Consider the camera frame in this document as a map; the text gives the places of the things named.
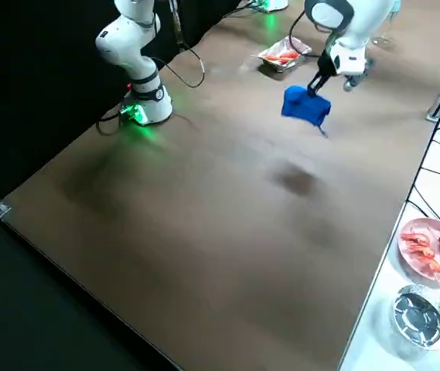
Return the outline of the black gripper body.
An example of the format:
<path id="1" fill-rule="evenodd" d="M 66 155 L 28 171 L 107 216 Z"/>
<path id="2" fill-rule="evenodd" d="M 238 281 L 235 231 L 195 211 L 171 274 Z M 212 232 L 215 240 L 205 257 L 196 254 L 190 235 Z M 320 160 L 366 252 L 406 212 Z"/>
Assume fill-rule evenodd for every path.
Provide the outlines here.
<path id="1" fill-rule="evenodd" d="M 334 36 L 330 36 L 326 40 L 325 48 L 318 58 L 319 75 L 321 78 L 330 78 L 335 75 L 335 67 L 330 56 L 330 50 L 333 47 L 334 41 Z"/>

